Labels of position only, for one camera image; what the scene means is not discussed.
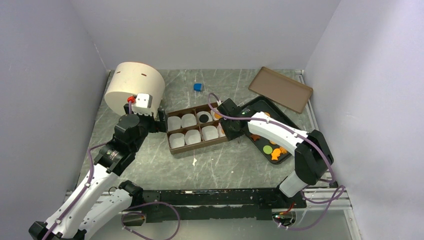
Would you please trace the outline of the orange swirl cookie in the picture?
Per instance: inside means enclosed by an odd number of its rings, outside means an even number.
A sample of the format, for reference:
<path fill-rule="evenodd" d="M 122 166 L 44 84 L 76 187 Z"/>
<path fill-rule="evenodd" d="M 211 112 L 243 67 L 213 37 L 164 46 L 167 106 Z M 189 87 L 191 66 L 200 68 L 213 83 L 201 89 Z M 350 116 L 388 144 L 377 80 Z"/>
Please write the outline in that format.
<path fill-rule="evenodd" d="M 222 116 L 217 114 L 216 112 L 213 113 L 212 117 L 214 120 L 219 120 L 220 118 L 222 118 Z"/>

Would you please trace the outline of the brown star cookie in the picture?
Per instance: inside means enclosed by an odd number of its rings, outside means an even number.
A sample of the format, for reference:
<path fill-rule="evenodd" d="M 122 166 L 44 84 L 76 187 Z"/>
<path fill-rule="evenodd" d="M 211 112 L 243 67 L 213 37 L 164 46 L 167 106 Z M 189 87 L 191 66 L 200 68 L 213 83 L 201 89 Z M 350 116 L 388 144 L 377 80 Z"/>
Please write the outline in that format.
<path fill-rule="evenodd" d="M 261 137 L 260 137 L 259 135 L 257 135 L 257 134 L 251 134 L 249 137 L 251 138 L 251 140 L 252 140 L 253 142 L 258 141 L 258 140 L 261 138 Z"/>

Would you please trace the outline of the brown divided cookie box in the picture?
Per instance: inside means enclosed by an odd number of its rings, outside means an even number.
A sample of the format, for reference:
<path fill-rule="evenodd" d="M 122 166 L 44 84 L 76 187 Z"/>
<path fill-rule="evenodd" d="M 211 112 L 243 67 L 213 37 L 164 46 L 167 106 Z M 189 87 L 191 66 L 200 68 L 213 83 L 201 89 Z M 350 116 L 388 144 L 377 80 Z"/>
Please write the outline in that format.
<path fill-rule="evenodd" d="M 166 114 L 167 141 L 172 155 L 228 142 L 220 116 L 207 104 L 176 110 Z"/>

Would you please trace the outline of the black sandwich cookie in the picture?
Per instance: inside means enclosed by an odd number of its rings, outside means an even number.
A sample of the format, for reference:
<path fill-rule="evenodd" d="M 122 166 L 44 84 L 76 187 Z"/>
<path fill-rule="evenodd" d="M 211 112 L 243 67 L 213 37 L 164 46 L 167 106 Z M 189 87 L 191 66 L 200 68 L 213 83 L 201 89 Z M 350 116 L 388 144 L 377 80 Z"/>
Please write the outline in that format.
<path fill-rule="evenodd" d="M 207 114 L 201 114 L 201 115 L 198 117 L 198 119 L 199 119 L 199 122 L 200 122 L 200 123 L 207 123 L 207 122 L 209 122 L 209 120 L 210 120 L 210 118 L 209 118 L 209 116 L 208 116 Z"/>

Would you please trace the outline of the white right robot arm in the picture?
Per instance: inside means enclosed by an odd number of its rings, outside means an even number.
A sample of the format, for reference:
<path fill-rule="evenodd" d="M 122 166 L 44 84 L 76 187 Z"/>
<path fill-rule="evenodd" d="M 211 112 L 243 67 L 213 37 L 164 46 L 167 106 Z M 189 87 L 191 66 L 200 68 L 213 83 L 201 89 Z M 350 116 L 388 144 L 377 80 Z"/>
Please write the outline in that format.
<path fill-rule="evenodd" d="M 288 125 L 288 118 L 263 100 L 251 105 L 237 106 L 230 98 L 217 107 L 227 137 L 253 134 L 259 142 L 275 143 L 294 157 L 294 170 L 278 185 L 275 202 L 282 208 L 294 201 L 294 195 L 307 186 L 315 185 L 334 163 L 324 135 L 307 132 Z"/>

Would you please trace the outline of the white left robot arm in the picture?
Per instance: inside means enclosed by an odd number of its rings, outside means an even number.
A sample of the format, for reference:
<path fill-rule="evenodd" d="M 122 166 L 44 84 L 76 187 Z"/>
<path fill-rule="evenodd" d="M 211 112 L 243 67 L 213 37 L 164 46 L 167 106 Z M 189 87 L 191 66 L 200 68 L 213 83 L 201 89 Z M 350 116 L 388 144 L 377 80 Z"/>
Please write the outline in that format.
<path fill-rule="evenodd" d="M 147 135 L 167 131 L 167 117 L 161 108 L 157 116 L 137 113 L 129 104 L 124 105 L 124 111 L 112 139 L 99 144 L 98 155 L 89 158 L 90 168 L 84 180 L 47 220 L 31 225 L 28 232 L 34 240 L 89 240 L 119 212 L 142 206 L 143 189 L 129 180 L 96 205 L 103 192 L 135 160 Z"/>

